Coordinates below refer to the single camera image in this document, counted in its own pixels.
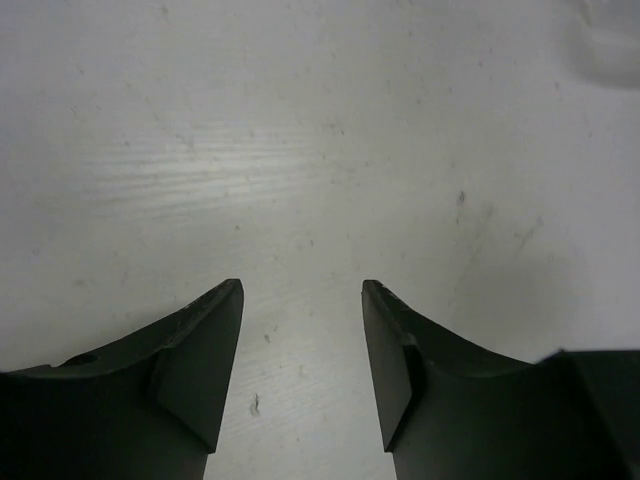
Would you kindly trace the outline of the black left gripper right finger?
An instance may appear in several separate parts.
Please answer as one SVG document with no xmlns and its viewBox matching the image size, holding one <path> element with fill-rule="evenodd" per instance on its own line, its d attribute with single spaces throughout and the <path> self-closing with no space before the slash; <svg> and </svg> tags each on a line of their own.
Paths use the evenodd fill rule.
<svg viewBox="0 0 640 480">
<path fill-rule="evenodd" d="M 384 450 L 400 479 L 635 479 L 639 354 L 526 363 L 464 339 L 376 280 L 362 310 Z"/>
</svg>

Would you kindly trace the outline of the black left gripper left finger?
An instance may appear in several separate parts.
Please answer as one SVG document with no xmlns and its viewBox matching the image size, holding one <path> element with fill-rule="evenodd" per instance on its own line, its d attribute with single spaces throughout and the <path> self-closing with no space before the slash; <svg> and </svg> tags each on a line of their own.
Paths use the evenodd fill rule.
<svg viewBox="0 0 640 480">
<path fill-rule="evenodd" d="M 1 376 L 5 479 L 200 479 L 216 450 L 244 291 L 184 308 L 58 365 Z"/>
</svg>

